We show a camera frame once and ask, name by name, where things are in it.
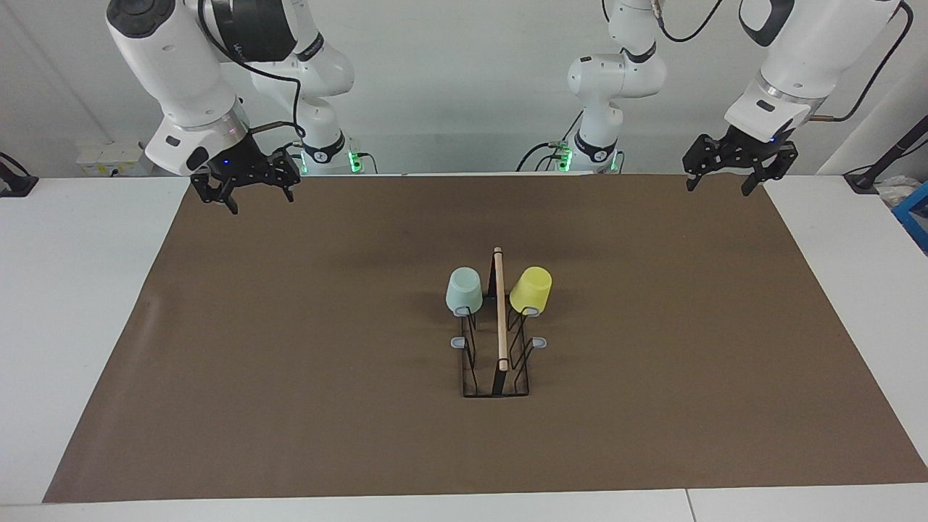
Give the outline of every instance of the table surface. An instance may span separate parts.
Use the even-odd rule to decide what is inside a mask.
[[[180,178],[55,179],[0,201],[0,520],[914,522],[928,512],[928,484],[37,505],[186,190]],[[767,191],[925,460],[928,258],[878,197],[839,177]]]

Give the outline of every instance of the wooden rod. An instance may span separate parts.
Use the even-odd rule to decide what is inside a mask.
[[[493,251],[496,266],[496,333],[499,340],[499,370],[509,371],[509,328],[506,324],[506,283],[503,280],[503,249]]]

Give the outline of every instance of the brown mat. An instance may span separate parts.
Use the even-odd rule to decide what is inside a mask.
[[[239,217],[188,194],[45,501],[928,481],[740,183],[311,179]],[[554,275],[550,348],[531,397],[464,399],[445,286],[496,245],[510,285]]]

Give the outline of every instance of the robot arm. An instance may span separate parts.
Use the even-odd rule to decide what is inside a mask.
[[[623,122],[618,98],[645,98],[664,86],[667,67],[657,54],[650,0],[615,0],[609,33],[619,54],[592,55],[571,66],[569,85],[584,105],[583,122],[570,137],[573,170],[607,170]]]
[[[728,109],[728,132],[700,136],[683,159],[689,190],[727,167],[750,168],[742,193],[781,179],[798,151],[790,135],[807,123],[841,74],[872,45],[900,0],[742,0],[741,26],[767,60]]]
[[[107,21],[126,62],[164,112],[146,154],[170,172],[191,176],[204,202],[224,203],[236,213],[231,192],[237,187],[264,183],[293,201],[291,188],[300,182],[286,150],[267,156],[258,148],[211,40],[237,62],[261,63],[259,71],[300,80],[305,89],[296,124],[305,131],[303,148],[333,151],[326,161],[312,155],[313,164],[328,169],[338,163],[346,139],[338,147],[343,134],[333,130],[334,111],[316,97],[347,92],[354,70],[325,44],[305,0],[110,0]],[[295,81],[254,82],[292,108]],[[204,165],[210,174],[197,174]]]

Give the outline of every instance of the light blue cup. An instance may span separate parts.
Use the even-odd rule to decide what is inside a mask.
[[[445,303],[457,317],[466,317],[468,312],[477,313],[483,306],[483,287],[477,270],[462,267],[451,274]]]

